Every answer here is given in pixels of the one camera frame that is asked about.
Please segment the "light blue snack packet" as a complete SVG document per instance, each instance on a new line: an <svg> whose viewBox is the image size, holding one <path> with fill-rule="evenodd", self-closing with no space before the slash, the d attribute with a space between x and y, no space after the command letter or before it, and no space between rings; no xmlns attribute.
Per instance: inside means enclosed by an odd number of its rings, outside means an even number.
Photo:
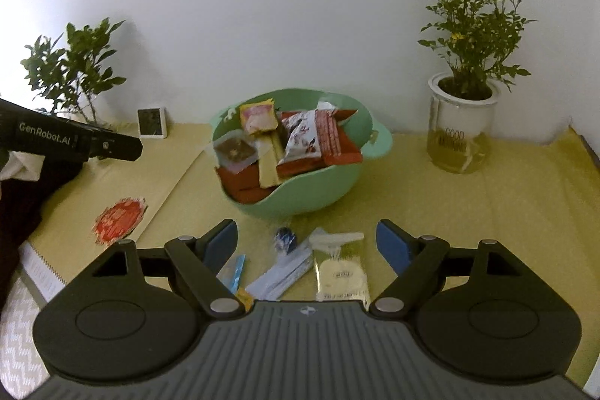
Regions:
<svg viewBox="0 0 600 400"><path fill-rule="evenodd" d="M219 278L220 282L224 284L231 294L237 294L245 262L245 254L235 254L228 260L220 272L217 273L217 278Z"/></svg>

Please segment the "clear packet brown cake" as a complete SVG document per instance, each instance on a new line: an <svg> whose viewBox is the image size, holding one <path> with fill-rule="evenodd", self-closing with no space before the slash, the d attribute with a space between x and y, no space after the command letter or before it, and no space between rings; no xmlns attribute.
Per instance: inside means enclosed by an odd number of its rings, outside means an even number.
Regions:
<svg viewBox="0 0 600 400"><path fill-rule="evenodd" d="M238 174L258 161L253 142L241 130L234 130L214 140L211 144L217 166Z"/></svg>

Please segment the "white digital clock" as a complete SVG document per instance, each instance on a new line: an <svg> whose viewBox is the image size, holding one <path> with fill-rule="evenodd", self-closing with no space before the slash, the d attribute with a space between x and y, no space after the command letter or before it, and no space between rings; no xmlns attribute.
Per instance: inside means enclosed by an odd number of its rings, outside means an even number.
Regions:
<svg viewBox="0 0 600 400"><path fill-rule="evenodd" d="M136 111L137 127L140 138L166 139L168 127L163 108L145 108Z"/></svg>

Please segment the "brown and tan snack bar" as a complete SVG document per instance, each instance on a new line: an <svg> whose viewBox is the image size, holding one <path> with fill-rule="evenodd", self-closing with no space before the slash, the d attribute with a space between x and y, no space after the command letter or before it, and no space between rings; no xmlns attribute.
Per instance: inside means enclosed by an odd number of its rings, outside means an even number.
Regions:
<svg viewBox="0 0 600 400"><path fill-rule="evenodd" d="M261 134L256 138L258 152L259 184L263 189L277 187L283 182L278 164L283 157L280 137L276 132Z"/></svg>

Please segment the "yellow-green table cloth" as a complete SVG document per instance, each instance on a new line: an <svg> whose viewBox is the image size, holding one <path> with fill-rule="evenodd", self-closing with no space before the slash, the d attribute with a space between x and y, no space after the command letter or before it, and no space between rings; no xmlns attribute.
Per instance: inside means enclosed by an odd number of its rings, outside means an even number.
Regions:
<svg viewBox="0 0 600 400"><path fill-rule="evenodd" d="M166 157L153 162L145 188L134 163L89 165L46 204L30 244L69 281L100 254L93 235L98 216L122 198L141 196L147 212L133 235L141 246L203 235L231 218L248 259L244 279L263 274L274 257L277 222L236 208L209 155L197 156L173 185L164 183L168 162ZM299 238L316 228L362 232L370 291L379 294L394 276L374 245L383 218L412 235L437 235L456 247L496 240L509 248L580 316L583 338L568 373L578 384L587 381L599 354L599 172L577 132L564 131L547 145L496 140L487 165L471 175L436 168L423 136L397 134L390 153L366 162L345 197L288 225Z"/></svg>

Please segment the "orange white snack stick packet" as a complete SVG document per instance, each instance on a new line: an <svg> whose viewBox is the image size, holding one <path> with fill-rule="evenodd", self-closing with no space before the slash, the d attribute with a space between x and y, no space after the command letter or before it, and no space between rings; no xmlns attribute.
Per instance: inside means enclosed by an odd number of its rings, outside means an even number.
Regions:
<svg viewBox="0 0 600 400"><path fill-rule="evenodd" d="M235 297L249 310L255 301L278 301L312 267L312 248L303 241L294 251L281 256L273 266L246 288L239 286Z"/></svg>

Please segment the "long cream snack packet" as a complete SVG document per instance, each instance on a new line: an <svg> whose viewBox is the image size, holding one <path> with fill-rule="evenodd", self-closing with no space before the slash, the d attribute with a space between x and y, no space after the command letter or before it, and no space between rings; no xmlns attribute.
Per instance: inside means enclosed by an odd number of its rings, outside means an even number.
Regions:
<svg viewBox="0 0 600 400"><path fill-rule="evenodd" d="M370 304L363 266L363 232L330 234L316 228L308 237L316 275L316 301L360 301Z"/></svg>

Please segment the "white folded towel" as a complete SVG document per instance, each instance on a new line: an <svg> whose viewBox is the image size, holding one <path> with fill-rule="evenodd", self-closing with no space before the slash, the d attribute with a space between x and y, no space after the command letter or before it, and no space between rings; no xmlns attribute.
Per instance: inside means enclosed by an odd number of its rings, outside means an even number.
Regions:
<svg viewBox="0 0 600 400"><path fill-rule="evenodd" d="M8 151L6 162L1 163L0 181L37 182L41 177L44 161L43 155Z"/></svg>

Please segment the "red-brown snack bar wrapper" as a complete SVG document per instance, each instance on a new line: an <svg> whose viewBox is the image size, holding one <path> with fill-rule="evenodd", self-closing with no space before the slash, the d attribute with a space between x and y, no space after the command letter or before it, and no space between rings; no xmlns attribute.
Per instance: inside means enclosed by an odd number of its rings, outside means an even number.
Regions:
<svg viewBox="0 0 600 400"><path fill-rule="evenodd" d="M233 174L227 168L216 168L225 193L235 202L255 204L270 196L276 187L263 188L260 186L260 169L254 163L244 168L238 174Z"/></svg>

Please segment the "red and pink jelly packet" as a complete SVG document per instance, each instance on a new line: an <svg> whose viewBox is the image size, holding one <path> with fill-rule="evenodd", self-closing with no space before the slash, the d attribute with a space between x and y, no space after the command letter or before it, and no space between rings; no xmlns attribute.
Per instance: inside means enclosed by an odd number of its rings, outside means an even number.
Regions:
<svg viewBox="0 0 600 400"><path fill-rule="evenodd" d="M279 126L273 99L245 103L239 106L239 116L242 129L247 135L267 133Z"/></svg>

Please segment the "blue foil candy ball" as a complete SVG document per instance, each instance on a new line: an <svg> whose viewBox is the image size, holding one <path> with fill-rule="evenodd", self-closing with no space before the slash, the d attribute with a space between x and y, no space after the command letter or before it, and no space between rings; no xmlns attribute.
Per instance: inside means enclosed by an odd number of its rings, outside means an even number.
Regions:
<svg viewBox="0 0 600 400"><path fill-rule="evenodd" d="M287 256L297 248L297 237L291 228L278 228L274 234L274 248L279 255Z"/></svg>

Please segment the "red white date snack bag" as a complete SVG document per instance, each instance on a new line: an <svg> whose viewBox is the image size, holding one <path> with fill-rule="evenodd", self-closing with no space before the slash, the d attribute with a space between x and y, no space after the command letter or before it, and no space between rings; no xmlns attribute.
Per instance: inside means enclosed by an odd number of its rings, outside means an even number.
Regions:
<svg viewBox="0 0 600 400"><path fill-rule="evenodd" d="M287 133L287 140L277 165L279 175L287 178L328 166L361 163L360 149L341 126L354 113L354 109L281 113L280 124Z"/></svg>

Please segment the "glass vase with leafy plant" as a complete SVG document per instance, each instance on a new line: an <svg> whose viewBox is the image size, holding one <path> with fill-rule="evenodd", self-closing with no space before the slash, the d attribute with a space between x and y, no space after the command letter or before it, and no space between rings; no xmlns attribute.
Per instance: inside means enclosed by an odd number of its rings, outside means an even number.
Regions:
<svg viewBox="0 0 600 400"><path fill-rule="evenodd" d="M80 122L102 125L96 98L126 82L108 64L117 53L111 37L123 24L107 17L95 27L67 23L62 34L65 42L38 36L25 47L27 57L20 61L27 71L25 79L37 96L51 102L52 115L72 115Z"/></svg>

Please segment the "round red paper coaster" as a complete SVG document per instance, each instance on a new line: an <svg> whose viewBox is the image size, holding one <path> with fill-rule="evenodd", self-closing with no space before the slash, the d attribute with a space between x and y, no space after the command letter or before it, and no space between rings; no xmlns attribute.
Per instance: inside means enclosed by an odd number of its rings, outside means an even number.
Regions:
<svg viewBox="0 0 600 400"><path fill-rule="evenodd" d="M111 245L127 238L143 220L147 202L141 198L123 198L107 207L94 221L93 236L98 245Z"/></svg>

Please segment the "white pot with plant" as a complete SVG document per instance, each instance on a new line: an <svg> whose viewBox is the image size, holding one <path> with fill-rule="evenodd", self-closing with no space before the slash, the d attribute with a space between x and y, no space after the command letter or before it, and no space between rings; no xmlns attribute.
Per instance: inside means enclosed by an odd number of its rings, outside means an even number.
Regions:
<svg viewBox="0 0 600 400"><path fill-rule="evenodd" d="M426 149L431 161L454 174L478 171L490 154L490 132L500 89L530 72L510 63L531 19L523 0L426 0L433 19L419 45L447 63L429 79Z"/></svg>

